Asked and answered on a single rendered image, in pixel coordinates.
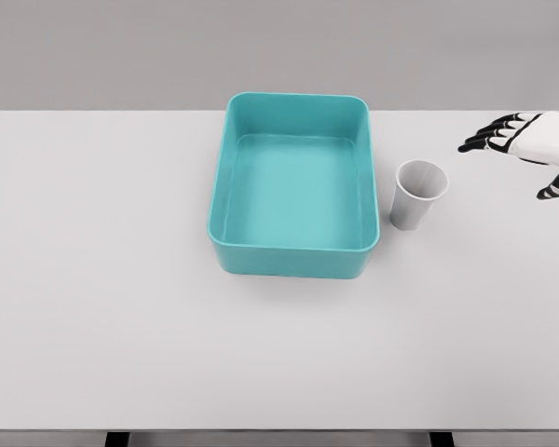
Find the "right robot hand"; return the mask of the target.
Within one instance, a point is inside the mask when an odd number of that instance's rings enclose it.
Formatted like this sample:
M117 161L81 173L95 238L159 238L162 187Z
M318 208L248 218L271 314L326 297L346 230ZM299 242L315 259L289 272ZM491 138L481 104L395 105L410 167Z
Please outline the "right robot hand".
M524 162L559 168L559 112L517 112L478 129L457 150L490 151ZM559 198L559 174L537 193L539 200Z

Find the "white paper cup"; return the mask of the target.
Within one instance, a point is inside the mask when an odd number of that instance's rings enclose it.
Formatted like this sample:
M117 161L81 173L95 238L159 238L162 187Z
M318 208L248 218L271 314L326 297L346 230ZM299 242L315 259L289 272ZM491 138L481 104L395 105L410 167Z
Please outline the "white paper cup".
M395 192L390 222L402 231L416 230L432 205L449 189L446 173L425 160L402 163L395 174Z

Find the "teal rectangular plastic basket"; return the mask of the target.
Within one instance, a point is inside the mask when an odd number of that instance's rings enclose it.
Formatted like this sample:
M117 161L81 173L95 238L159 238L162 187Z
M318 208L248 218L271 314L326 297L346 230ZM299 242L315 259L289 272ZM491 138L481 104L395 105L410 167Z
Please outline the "teal rectangular plastic basket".
M358 277L380 237L367 104L348 95L233 96L207 231L232 274Z

